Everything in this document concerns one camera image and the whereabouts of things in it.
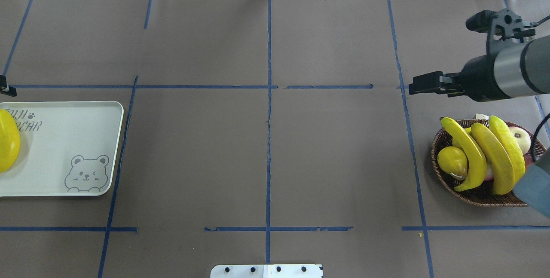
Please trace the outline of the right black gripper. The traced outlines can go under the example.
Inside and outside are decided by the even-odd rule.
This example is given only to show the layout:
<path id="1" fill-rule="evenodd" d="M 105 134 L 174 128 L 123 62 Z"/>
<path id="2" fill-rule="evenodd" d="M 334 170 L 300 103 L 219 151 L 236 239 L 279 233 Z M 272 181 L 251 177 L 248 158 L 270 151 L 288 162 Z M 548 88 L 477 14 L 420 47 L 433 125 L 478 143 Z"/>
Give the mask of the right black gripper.
<path id="1" fill-rule="evenodd" d="M 460 88 L 450 86 L 454 83 L 454 78 Z M 447 97 L 466 95 L 477 102 L 501 100 L 501 90 L 494 77 L 493 61 L 487 55 L 470 59 L 460 73 L 436 71 L 415 76 L 408 90 L 410 95 L 434 93 Z"/>

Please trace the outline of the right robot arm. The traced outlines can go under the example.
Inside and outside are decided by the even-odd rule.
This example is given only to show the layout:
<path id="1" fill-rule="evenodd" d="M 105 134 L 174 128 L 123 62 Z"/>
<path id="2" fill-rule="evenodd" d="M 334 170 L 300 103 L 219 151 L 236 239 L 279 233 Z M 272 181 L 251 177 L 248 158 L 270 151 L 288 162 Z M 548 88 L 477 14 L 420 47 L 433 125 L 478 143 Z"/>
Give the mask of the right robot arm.
<path id="1" fill-rule="evenodd" d="M 508 46 L 490 38 L 487 55 L 471 59 L 459 73 L 415 76 L 409 93 L 464 95 L 477 102 L 548 94 L 549 37 Z"/>

